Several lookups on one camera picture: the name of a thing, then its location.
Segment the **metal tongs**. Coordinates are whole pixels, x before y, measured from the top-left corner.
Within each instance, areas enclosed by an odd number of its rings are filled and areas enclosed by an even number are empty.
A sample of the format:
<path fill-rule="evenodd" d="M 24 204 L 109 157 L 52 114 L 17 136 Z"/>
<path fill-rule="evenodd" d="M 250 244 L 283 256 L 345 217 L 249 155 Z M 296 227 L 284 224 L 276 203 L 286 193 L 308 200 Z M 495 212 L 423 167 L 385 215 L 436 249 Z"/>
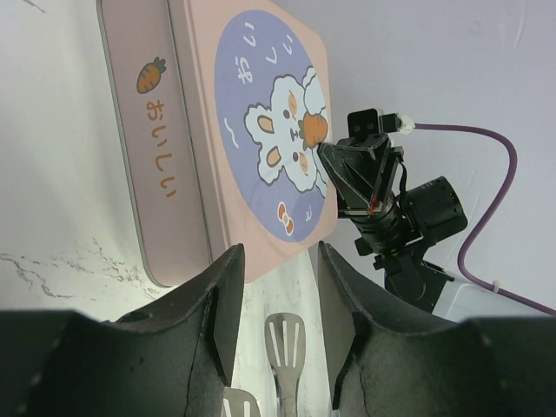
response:
<path fill-rule="evenodd" d="M 286 312 L 269 315 L 264 322 L 264 341 L 275 382 L 277 415 L 298 416 L 299 385 L 307 352 L 303 319 Z M 261 407 L 250 392 L 226 388 L 221 416 L 261 416 Z"/>

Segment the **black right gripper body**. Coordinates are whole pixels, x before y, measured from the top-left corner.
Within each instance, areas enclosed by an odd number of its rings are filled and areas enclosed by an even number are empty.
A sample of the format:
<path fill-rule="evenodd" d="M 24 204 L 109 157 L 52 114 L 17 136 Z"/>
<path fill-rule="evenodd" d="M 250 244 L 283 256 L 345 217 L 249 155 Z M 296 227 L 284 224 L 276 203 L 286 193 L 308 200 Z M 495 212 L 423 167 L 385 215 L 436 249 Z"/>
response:
<path fill-rule="evenodd" d="M 404 224 L 393 192 L 397 168 L 403 162 L 400 147 L 388 148 L 379 171 L 373 213 L 341 213 L 361 234 L 355 241 L 360 255 L 391 255 L 404 246 Z"/>

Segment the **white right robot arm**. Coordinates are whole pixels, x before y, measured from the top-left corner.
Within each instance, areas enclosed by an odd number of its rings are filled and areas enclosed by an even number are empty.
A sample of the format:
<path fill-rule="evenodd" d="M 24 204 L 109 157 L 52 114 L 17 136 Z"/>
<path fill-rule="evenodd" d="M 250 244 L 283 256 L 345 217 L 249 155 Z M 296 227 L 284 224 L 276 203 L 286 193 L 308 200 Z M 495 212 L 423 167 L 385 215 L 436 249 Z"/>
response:
<path fill-rule="evenodd" d="M 317 154 L 336 189 L 338 216 L 360 233 L 357 253 L 374 256 L 389 293 L 433 312 L 453 278 L 425 253 L 468 225 L 450 182 L 440 176 L 408 189 L 404 151 L 386 134 L 323 142 Z"/>

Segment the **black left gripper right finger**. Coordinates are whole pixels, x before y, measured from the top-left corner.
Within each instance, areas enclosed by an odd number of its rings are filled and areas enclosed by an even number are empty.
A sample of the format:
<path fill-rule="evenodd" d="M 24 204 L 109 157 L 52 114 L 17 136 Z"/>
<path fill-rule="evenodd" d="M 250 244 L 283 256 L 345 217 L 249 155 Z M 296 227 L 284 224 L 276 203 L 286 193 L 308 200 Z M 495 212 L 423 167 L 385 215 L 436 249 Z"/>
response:
<path fill-rule="evenodd" d="M 552 416 L 555 320 L 424 312 L 318 245 L 331 408 L 342 416 Z"/>

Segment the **metal tin lid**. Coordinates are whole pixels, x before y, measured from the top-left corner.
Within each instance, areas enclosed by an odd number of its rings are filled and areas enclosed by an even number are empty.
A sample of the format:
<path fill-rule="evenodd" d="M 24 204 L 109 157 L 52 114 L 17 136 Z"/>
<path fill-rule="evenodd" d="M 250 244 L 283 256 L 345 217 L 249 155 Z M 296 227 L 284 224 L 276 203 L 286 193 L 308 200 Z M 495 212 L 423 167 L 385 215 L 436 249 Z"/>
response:
<path fill-rule="evenodd" d="M 168 7 L 210 251 L 241 244 L 255 281 L 337 222 L 327 52 L 271 1 Z"/>

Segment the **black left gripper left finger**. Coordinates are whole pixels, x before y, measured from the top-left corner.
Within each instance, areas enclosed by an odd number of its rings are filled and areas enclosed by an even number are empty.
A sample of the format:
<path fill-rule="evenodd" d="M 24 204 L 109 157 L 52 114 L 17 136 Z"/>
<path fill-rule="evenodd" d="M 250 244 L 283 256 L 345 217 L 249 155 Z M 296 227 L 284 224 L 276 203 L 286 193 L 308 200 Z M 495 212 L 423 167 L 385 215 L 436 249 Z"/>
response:
<path fill-rule="evenodd" d="M 245 252 L 117 321 L 1 313 L 4 416 L 217 416 L 233 379 Z"/>

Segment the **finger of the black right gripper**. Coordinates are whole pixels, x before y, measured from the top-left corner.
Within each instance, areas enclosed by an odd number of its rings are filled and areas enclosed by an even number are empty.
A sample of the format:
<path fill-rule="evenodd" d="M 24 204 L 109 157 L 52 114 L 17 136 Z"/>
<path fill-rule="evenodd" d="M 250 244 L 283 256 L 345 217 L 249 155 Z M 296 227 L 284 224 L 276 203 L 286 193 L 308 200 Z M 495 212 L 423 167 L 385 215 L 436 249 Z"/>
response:
<path fill-rule="evenodd" d="M 318 156 L 336 189 L 341 213 L 374 212 L 375 189 L 388 148 L 386 134 L 365 139 L 349 137 L 319 145 Z"/>

